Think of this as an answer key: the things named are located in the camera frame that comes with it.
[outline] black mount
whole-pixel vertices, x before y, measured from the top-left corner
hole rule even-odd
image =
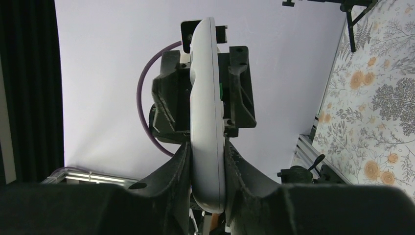
[[[346,182],[337,175],[328,165],[323,164],[320,171],[317,170],[317,165],[320,164],[325,158],[324,154],[321,154],[316,158],[313,165],[308,169],[294,165],[290,169],[282,169],[280,173],[277,174],[278,177],[281,177],[281,182],[283,184],[346,184]],[[318,179],[313,179],[312,170],[315,170],[319,175]]]
[[[317,1],[317,2],[333,2],[340,3],[340,10],[346,12],[347,18],[347,28],[349,31],[350,38],[350,49],[351,52],[356,51],[356,44],[354,41],[354,32],[353,26],[361,19],[363,16],[368,13],[377,3],[378,0],[308,0],[308,1]],[[294,3],[292,0],[286,0],[282,2],[283,6],[293,7]],[[366,9],[363,10],[354,20],[351,17],[351,11],[354,6],[365,6]]]

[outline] white remote control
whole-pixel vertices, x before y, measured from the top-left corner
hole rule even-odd
[[[211,18],[196,27],[190,45],[190,142],[193,197],[210,213],[225,210],[223,102],[220,97],[216,25]]]

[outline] white backdrop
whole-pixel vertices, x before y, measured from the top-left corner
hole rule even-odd
[[[281,2],[57,0],[65,165],[142,178],[169,159],[139,123],[138,76],[157,51],[180,40],[181,21],[213,16],[228,25],[222,52],[250,50],[258,124],[232,142],[276,180],[291,163],[298,135],[311,129],[345,22],[335,3],[296,1],[290,8]],[[144,83],[146,115],[159,69],[158,61]]]

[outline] black lever handle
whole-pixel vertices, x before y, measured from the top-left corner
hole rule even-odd
[[[324,160],[324,158],[325,158],[324,154],[321,154],[320,156],[318,156],[316,160],[314,161],[314,163],[307,170],[311,171],[312,169],[315,169],[318,175],[320,175],[320,172],[316,169],[316,167],[318,164],[320,164]]]

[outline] floral wallpaper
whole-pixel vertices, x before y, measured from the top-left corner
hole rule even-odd
[[[354,31],[357,51],[345,30],[313,146],[352,183],[415,200],[415,1],[381,0]]]

